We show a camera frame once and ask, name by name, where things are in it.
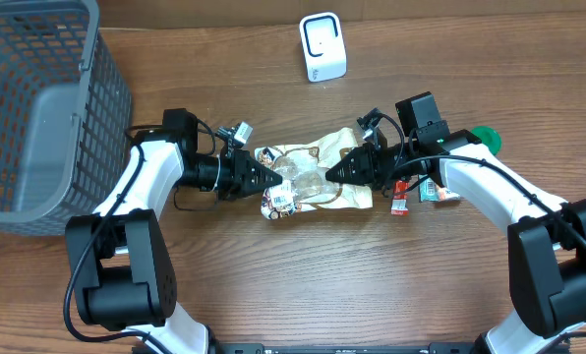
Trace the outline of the beige snack pouch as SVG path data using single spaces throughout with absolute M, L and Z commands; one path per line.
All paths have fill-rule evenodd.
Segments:
M 282 177 L 281 184 L 264 190 L 262 215 L 275 220 L 317 209 L 372 207 L 370 188 L 325 178 L 326 172 L 356 146 L 354 131 L 342 128 L 305 145 L 256 148 L 255 159 Z

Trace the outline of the red snack bar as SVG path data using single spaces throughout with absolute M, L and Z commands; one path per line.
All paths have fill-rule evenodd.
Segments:
M 409 213 L 407 207 L 407 190 L 409 183 L 405 181 L 396 181 L 392 192 L 392 202 L 390 213 L 392 215 L 406 216 Z

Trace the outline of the teal orange snack packet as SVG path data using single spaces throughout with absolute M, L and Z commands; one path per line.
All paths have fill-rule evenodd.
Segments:
M 426 175 L 419 176 L 419 196 L 420 202 L 433 202 L 437 203 L 440 201 L 440 194 L 438 191 L 437 184 Z

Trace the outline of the small orange snack packet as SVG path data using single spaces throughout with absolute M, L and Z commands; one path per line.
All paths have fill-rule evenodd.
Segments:
M 436 196 L 439 202 L 451 202 L 458 201 L 461 196 L 455 192 L 452 192 L 446 187 L 436 186 Z

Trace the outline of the green lidded jar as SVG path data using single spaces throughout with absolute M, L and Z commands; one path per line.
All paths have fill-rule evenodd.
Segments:
M 492 155 L 497 155 L 500 152 L 502 138 L 495 129 L 489 126 L 477 126 L 471 130 L 471 133 L 481 140 Z

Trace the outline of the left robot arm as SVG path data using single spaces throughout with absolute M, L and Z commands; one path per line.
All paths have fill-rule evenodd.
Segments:
M 71 268 L 63 304 L 70 334 L 82 342 L 71 311 L 100 325 L 108 342 L 135 337 L 154 353 L 218 353 L 212 331 L 178 301 L 174 267 L 159 218 L 174 187 L 235 201 L 282 183 L 244 146 L 252 128 L 241 122 L 213 131 L 185 108 L 167 109 L 159 125 L 132 126 L 130 160 L 104 202 L 65 228 Z

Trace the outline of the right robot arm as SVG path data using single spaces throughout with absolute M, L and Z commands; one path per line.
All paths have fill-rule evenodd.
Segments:
M 569 202 L 526 181 L 470 131 L 451 132 L 426 91 L 396 102 L 400 141 L 389 147 L 373 109 L 358 118 L 364 144 L 327 180 L 385 191 L 426 176 L 471 203 L 506 235 L 512 312 L 464 353 L 550 353 L 586 337 L 586 199 Z

